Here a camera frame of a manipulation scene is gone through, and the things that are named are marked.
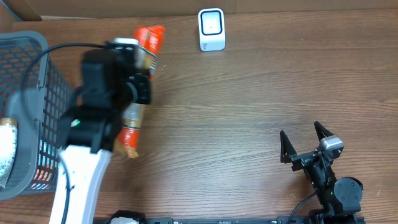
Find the white tube gold cap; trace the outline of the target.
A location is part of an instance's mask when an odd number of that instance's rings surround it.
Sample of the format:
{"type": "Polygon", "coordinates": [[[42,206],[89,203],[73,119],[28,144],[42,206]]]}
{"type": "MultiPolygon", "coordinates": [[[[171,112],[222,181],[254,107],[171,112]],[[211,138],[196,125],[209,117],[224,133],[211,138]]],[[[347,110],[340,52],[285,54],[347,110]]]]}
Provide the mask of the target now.
{"type": "Polygon", "coordinates": [[[1,118],[1,188],[9,179],[17,149],[17,120],[1,118]]]}

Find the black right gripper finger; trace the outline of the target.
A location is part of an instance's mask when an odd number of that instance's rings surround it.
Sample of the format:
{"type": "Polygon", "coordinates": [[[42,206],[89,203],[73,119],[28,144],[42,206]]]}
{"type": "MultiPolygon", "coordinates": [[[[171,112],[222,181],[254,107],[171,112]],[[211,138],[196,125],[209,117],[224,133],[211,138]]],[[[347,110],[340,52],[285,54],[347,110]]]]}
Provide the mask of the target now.
{"type": "Polygon", "coordinates": [[[327,130],[319,121],[314,122],[314,127],[319,141],[323,138],[333,136],[333,133],[327,130]]]}
{"type": "Polygon", "coordinates": [[[285,164],[291,163],[292,158],[297,155],[297,152],[288,139],[286,133],[282,130],[279,134],[281,143],[280,162],[285,164]]]}

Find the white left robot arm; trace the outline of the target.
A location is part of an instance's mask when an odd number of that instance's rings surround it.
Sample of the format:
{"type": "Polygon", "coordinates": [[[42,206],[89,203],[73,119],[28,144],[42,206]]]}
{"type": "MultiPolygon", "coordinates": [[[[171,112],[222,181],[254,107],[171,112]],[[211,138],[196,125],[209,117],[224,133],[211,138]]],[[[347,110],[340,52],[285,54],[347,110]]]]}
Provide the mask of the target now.
{"type": "Polygon", "coordinates": [[[58,179],[51,223],[93,223],[98,193],[133,103],[151,102],[149,69],[140,68],[138,40],[92,45],[80,62],[82,86],[58,120],[58,179]]]}

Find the orange spaghetti packet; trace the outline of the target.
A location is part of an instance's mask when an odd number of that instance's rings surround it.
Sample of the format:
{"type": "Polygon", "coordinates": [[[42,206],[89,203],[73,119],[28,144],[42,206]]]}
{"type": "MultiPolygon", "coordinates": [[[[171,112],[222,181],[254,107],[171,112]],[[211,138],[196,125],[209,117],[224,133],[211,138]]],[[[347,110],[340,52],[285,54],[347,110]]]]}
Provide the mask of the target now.
{"type": "MultiPolygon", "coordinates": [[[[134,38],[139,44],[136,62],[144,80],[151,81],[154,78],[157,54],[163,43],[164,32],[165,27],[162,25],[140,27],[134,32],[134,38]]],[[[147,103],[132,103],[126,108],[123,114],[123,126],[114,143],[114,150],[130,158],[139,156],[137,143],[147,105],[147,103]]]]}

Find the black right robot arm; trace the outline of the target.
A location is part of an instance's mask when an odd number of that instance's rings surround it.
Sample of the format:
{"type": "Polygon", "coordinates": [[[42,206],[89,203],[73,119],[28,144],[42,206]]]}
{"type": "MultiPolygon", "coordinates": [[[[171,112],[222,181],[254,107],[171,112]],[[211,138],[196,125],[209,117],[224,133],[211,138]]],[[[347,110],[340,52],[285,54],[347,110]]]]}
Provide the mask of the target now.
{"type": "Polygon", "coordinates": [[[298,155],[284,131],[279,133],[280,161],[291,164],[292,170],[303,170],[314,192],[303,199],[290,213],[287,223],[364,223],[356,214],[361,211],[363,184],[354,177],[336,178],[331,168],[343,152],[343,141],[327,130],[320,122],[314,122],[319,140],[314,151],[298,155]],[[309,211],[306,217],[295,217],[297,210],[316,196],[320,209],[309,211]]]}

